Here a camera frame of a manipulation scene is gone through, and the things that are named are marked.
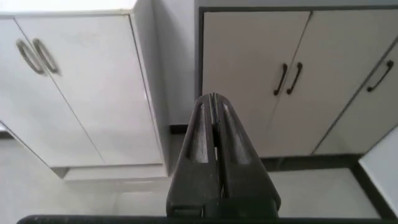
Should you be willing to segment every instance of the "cabinet top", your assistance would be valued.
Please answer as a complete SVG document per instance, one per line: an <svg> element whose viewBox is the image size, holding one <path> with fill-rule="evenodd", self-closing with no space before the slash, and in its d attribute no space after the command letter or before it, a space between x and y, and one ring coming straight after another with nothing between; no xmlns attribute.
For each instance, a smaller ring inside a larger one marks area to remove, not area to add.
<svg viewBox="0 0 398 224"><path fill-rule="evenodd" d="M137 0L0 0L0 16L131 14Z"/></svg>

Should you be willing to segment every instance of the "metal handle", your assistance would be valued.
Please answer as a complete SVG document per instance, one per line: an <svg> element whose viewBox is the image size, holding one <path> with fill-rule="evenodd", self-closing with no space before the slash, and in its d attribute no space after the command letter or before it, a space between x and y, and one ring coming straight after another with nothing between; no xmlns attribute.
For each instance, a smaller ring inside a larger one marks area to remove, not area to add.
<svg viewBox="0 0 398 224"><path fill-rule="evenodd" d="M277 96L279 94L280 88L282 87L282 83L284 82L286 72L287 72L287 65L286 63L283 64L282 68L284 69L284 72L282 74L282 78L280 79L279 86L277 90L274 90L274 96Z"/></svg>
<svg viewBox="0 0 398 224"><path fill-rule="evenodd" d="M387 76L387 74L393 68L394 62L392 60L389 60L386 65L387 65L386 72L384 73L384 75L381 77L381 79L373 87L368 86L368 89L367 89L368 92L372 92L373 90L375 90L379 86L379 84L383 81L383 79Z"/></svg>
<svg viewBox="0 0 398 224"><path fill-rule="evenodd" d="M39 39L33 39L33 46L35 47L40 59L44 62L45 66L50 70L52 73L58 73L58 68L55 65L55 61L48 52L48 50L45 48L44 44L39 40Z"/></svg>
<svg viewBox="0 0 398 224"><path fill-rule="evenodd" d="M297 80L299 79L299 76L300 76L300 73L301 73L302 69L303 69L303 64L301 62L297 63L297 74L296 74L296 77L294 78L292 86L286 90L286 93L288 95L292 94L294 86L296 85Z"/></svg>
<svg viewBox="0 0 398 224"><path fill-rule="evenodd" d="M37 73L39 75L43 75L44 74L44 70L40 66L40 64L36 60L36 58L34 57L33 52L30 51L29 47L22 40L17 40L17 47L18 47L19 53L22 55L22 57L24 58L25 62L29 65L29 67L31 69L33 69L33 71L35 71L35 73ZM30 58L27 56L26 50L29 51L30 56L33 58L33 60L37 64L38 68L32 63Z"/></svg>

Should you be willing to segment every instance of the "floor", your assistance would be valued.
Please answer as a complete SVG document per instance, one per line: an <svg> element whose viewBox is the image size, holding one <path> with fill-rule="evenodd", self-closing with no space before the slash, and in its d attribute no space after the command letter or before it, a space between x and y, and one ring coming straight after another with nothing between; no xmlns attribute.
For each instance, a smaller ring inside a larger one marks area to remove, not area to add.
<svg viewBox="0 0 398 224"><path fill-rule="evenodd" d="M182 138L173 139L174 146ZM272 172L281 217L378 218L348 169ZM31 214L164 216L171 179L64 182L15 140L0 140L0 223Z"/></svg>

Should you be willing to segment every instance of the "cabinet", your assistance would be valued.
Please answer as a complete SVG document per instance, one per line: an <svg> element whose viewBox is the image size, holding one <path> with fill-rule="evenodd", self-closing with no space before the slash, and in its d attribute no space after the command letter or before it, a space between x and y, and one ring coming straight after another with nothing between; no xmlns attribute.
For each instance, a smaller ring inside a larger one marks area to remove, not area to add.
<svg viewBox="0 0 398 224"><path fill-rule="evenodd" d="M397 37L391 23L397 19L396 10L314 12L275 110L265 156L312 153ZM299 63L301 73L287 94Z"/></svg>
<svg viewBox="0 0 398 224"><path fill-rule="evenodd" d="M0 20L0 119L48 166L103 161L44 66L12 19ZM19 47L25 52L22 57Z"/></svg>
<svg viewBox="0 0 398 224"><path fill-rule="evenodd" d="M162 162L129 16L16 21L47 49L52 78L105 163Z"/></svg>
<svg viewBox="0 0 398 224"><path fill-rule="evenodd" d="M203 92L231 100L261 157L310 155L398 35L396 10L315 11L308 22L306 12L234 12L222 24L208 21L223 14L205 14Z"/></svg>
<svg viewBox="0 0 398 224"><path fill-rule="evenodd" d="M0 61L0 120L50 167L164 175L169 124L152 1L122 11L111 2L107 15L95 5L73 7L0 19L8 34L0 37L8 53Z"/></svg>
<svg viewBox="0 0 398 224"><path fill-rule="evenodd" d="M396 127L397 62L398 47L395 46L347 107L316 154L365 153Z"/></svg>
<svg viewBox="0 0 398 224"><path fill-rule="evenodd" d="M260 156L309 12L207 12L203 94L227 97Z"/></svg>

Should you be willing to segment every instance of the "baseboard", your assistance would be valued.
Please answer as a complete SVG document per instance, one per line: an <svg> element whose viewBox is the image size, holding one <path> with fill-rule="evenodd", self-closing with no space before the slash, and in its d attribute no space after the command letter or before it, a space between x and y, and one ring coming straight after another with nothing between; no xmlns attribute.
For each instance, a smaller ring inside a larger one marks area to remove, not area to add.
<svg viewBox="0 0 398 224"><path fill-rule="evenodd" d="M185 134L187 132L187 124L174 124L170 125L170 132L172 134Z"/></svg>
<svg viewBox="0 0 398 224"><path fill-rule="evenodd" d="M163 164L131 166L69 167L63 180L144 180L167 178Z"/></svg>
<svg viewBox="0 0 398 224"><path fill-rule="evenodd" d="M262 158L268 172L351 168L362 154Z"/></svg>
<svg viewBox="0 0 398 224"><path fill-rule="evenodd" d="M0 139L14 139L7 131L0 131Z"/></svg>
<svg viewBox="0 0 398 224"><path fill-rule="evenodd" d="M392 211L388 203L384 200L372 180L360 163L351 168L351 172L355 176L356 181L360 184L368 199L372 202L373 207L377 210L380 217L385 220L396 220L397 216Z"/></svg>

